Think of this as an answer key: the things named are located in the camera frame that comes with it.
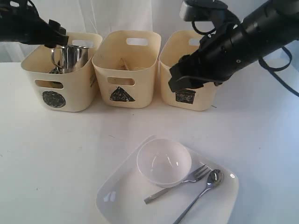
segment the metal spoon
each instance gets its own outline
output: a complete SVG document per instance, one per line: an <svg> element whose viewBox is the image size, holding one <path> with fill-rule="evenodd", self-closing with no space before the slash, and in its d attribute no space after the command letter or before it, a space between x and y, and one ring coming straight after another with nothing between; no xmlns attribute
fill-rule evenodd
<svg viewBox="0 0 299 224"><path fill-rule="evenodd" d="M223 181L223 172L219 169L212 170L207 178L206 188L193 200L193 202L186 208L186 210L177 218L173 224L179 224L187 212L192 208L196 201L208 190L213 189L221 184Z"/></svg>

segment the white tablecloth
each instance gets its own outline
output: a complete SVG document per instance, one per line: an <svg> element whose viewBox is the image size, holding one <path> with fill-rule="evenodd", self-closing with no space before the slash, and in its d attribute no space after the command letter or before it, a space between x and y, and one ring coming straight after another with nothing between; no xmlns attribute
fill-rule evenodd
<svg viewBox="0 0 299 224"><path fill-rule="evenodd" d="M98 188L146 137L180 141L234 171L239 196L230 224L299 218L299 98L257 63L225 82L204 112L165 105L104 105L78 113L44 109L19 63L0 63L0 222L104 223ZM292 67L282 77L299 90Z"/></svg>

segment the square plate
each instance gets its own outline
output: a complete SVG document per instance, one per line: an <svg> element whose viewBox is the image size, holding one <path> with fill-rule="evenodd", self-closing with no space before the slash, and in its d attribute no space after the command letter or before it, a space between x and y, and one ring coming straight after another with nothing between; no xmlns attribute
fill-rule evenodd
<svg viewBox="0 0 299 224"><path fill-rule="evenodd" d="M138 171L139 149L156 136L148 137L110 176L99 189L96 204L110 224L171 224L205 188L207 177L197 183L186 183L172 189L150 204L144 199L162 188L148 182ZM228 169L188 149L192 158L191 171L206 164L223 171L223 183L202 196L182 223L226 224L238 195L239 181Z"/></svg>

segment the white curtain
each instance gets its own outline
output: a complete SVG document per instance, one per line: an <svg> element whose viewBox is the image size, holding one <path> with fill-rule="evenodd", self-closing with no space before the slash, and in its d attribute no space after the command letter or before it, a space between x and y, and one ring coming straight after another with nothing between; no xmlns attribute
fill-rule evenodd
<svg viewBox="0 0 299 224"><path fill-rule="evenodd" d="M240 20L266 0L222 0ZM182 29L192 29L179 17L182 0L33 0L45 21L53 19L67 31L98 33L105 38L116 30L153 30L162 37L161 48L170 35ZM210 30L210 22L198 24ZM0 43L0 62L20 62L36 46L19 43ZM299 43L288 45L294 56L293 65L299 69ZM278 50L269 57L286 57Z"/></svg>

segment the metal fork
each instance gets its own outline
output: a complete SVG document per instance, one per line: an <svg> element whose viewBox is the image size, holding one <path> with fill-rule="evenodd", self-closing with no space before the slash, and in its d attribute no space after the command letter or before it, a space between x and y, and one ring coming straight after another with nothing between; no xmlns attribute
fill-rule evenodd
<svg viewBox="0 0 299 224"><path fill-rule="evenodd" d="M203 177L205 177L209 172L205 172L207 169L209 169L208 167L206 167L205 169L203 169L206 165L203 165L201 167L199 167L197 170L194 170L192 173L190 173L185 180L183 180L179 185L181 185L182 183L187 183L187 182L197 182L200 181ZM161 195L165 194L166 192L168 192L170 189L172 188L165 188L147 198L144 199L144 202L146 204L151 203L152 201L154 201L155 199L157 199L158 197L160 197Z"/></svg>

